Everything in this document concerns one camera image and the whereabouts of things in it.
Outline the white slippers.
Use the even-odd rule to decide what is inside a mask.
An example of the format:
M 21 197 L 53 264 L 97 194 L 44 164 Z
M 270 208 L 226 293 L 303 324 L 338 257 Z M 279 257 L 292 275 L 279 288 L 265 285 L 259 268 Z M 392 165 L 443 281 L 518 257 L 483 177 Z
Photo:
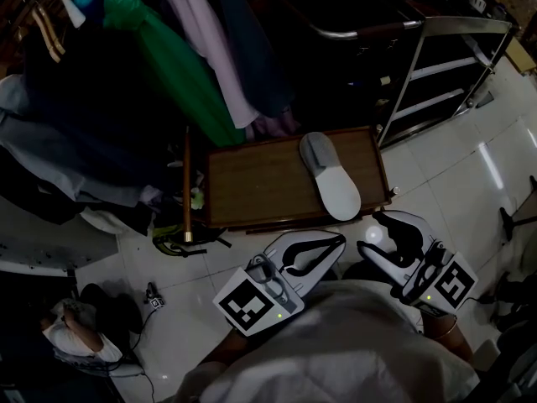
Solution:
M 308 133 L 300 141 L 299 152 L 328 213 L 340 222 L 356 217 L 362 205 L 361 196 L 331 140 L 321 132 Z

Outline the person's white shirt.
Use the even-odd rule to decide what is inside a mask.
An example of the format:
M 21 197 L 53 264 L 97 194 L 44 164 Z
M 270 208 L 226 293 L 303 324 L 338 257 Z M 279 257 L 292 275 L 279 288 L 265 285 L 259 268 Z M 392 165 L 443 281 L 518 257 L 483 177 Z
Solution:
M 198 364 L 171 403 L 460 403 L 478 384 L 377 284 L 327 281 L 306 303 L 228 368 Z

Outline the wooden clothes hanger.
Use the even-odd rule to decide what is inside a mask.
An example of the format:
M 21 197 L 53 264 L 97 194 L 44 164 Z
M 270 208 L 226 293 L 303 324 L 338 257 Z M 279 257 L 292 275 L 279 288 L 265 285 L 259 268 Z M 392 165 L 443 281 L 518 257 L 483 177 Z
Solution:
M 65 49 L 54 30 L 49 15 L 42 6 L 37 4 L 31 10 L 31 16 L 39 27 L 50 57 L 56 63 L 60 63 L 61 57 L 65 54 Z

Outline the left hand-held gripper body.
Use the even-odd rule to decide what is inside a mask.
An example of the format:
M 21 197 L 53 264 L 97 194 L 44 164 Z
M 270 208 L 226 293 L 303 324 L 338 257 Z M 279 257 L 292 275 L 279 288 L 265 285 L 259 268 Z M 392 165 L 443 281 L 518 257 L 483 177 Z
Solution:
M 298 254 L 292 248 L 256 254 L 217 293 L 213 304 L 243 336 L 261 333 L 305 309 L 285 274 L 303 270 L 296 267 Z

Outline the small device on floor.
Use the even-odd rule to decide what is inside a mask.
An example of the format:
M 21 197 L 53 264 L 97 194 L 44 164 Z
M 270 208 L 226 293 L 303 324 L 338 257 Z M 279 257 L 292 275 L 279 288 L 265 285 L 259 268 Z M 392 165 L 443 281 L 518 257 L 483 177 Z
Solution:
M 150 306 L 153 311 L 165 306 L 164 299 L 153 282 L 149 282 L 147 285 L 143 303 Z

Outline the green garment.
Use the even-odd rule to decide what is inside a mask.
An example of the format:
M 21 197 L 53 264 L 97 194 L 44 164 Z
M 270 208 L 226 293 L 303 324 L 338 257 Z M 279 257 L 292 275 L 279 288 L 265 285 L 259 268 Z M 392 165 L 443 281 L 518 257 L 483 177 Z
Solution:
M 104 26 L 128 31 L 159 86 L 217 147 L 242 144 L 223 97 L 198 54 L 143 0 L 104 0 Z

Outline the light grey garment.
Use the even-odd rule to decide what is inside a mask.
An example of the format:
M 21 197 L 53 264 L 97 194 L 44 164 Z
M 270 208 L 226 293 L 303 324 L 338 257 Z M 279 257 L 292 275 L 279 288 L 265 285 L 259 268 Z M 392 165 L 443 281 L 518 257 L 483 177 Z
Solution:
M 21 75 L 0 81 L 0 148 L 38 179 L 38 190 L 57 190 L 70 204 L 92 210 L 114 209 L 127 212 L 136 206 L 150 206 L 162 199 L 163 192 L 153 186 L 112 183 L 99 175 L 100 168 L 89 164 L 75 145 L 56 129 L 23 119 L 30 109 L 29 96 Z

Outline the person's left forearm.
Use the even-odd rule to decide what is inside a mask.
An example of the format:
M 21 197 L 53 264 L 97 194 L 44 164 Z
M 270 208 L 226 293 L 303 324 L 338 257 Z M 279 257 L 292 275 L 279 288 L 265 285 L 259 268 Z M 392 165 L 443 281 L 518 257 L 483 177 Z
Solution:
M 254 349 L 254 344 L 236 329 L 232 329 L 200 362 L 228 368 Z

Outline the black shelf unit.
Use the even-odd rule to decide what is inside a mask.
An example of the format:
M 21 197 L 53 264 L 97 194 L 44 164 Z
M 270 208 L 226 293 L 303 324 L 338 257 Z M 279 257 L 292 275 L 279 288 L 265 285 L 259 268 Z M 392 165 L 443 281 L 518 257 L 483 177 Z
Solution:
M 490 18 L 427 17 L 402 89 L 378 146 L 387 148 L 469 111 L 516 31 Z

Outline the white clothes hanger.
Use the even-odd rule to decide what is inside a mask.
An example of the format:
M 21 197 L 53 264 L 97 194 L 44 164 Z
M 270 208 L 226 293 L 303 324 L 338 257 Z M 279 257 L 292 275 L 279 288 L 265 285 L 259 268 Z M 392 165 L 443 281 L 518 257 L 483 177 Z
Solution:
M 79 29 L 86 21 L 84 13 L 75 5 L 72 0 L 61 0 L 67 15 L 76 29 Z

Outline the light wooden table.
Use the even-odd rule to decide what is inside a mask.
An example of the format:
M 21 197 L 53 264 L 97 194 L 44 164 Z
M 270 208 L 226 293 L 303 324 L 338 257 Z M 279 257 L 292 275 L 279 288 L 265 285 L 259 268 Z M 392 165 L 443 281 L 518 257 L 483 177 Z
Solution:
M 519 74 L 524 75 L 537 70 L 537 64 L 516 37 L 511 39 L 505 54 Z

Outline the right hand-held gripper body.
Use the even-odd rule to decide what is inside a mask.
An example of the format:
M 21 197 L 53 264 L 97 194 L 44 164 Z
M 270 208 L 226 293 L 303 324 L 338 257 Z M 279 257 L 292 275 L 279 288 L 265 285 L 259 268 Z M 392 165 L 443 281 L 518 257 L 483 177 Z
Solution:
M 454 315 L 478 282 L 461 253 L 453 253 L 437 238 L 421 243 L 403 238 L 395 242 L 404 283 L 396 298 L 435 318 Z

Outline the grey metal panel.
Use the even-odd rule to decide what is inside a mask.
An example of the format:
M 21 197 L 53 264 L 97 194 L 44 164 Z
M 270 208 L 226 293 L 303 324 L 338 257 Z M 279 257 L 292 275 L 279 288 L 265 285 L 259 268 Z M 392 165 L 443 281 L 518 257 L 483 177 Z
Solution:
M 0 271 L 64 277 L 118 252 L 114 236 L 81 217 L 56 225 L 0 204 Z

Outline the dark garment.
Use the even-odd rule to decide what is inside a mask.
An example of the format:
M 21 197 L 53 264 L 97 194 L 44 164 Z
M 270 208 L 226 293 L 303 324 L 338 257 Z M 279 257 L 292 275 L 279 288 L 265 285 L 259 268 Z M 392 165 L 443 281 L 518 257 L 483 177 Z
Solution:
M 173 188 L 170 144 L 186 115 L 164 93 L 133 37 L 75 31 L 54 61 L 37 29 L 23 40 L 23 80 L 38 118 L 74 142 L 107 181 Z

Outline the lilac garment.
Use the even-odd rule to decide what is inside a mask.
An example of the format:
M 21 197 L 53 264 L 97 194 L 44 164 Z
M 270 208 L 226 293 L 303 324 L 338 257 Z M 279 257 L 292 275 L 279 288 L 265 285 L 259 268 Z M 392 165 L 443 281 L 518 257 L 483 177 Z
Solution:
M 236 128 L 244 129 L 250 140 L 289 136 L 299 128 L 290 106 L 280 116 L 269 118 L 248 102 L 216 0 L 165 1 L 180 22 L 190 45 L 212 68 Z

